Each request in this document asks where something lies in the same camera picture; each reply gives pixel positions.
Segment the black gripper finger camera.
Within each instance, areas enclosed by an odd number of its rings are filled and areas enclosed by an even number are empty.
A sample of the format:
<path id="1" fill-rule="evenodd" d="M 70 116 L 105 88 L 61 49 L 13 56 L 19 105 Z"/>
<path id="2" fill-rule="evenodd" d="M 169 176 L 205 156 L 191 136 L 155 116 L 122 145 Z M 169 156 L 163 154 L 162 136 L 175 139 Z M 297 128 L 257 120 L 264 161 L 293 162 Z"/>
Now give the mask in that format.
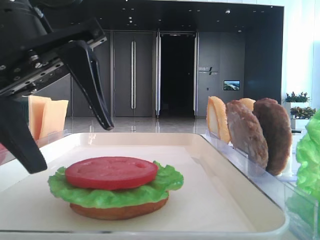
<path id="1" fill-rule="evenodd" d="M 39 150 L 19 102 L 0 99 L 0 143 L 30 174 L 45 171 L 47 163 Z"/>

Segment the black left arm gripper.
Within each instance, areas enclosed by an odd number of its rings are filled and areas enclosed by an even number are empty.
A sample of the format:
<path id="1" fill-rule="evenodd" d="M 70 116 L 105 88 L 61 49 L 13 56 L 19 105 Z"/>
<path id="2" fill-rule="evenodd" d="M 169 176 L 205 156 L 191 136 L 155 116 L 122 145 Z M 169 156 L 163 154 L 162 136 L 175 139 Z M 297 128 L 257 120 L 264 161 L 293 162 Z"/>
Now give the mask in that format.
<path id="1" fill-rule="evenodd" d="M 44 10 L 76 7 L 79 0 L 2 0 L 0 2 L 0 96 L 15 98 L 43 89 L 48 68 L 65 66 L 100 126 L 114 128 L 107 108 L 99 61 L 93 48 L 105 41 L 95 18 L 54 30 Z"/>

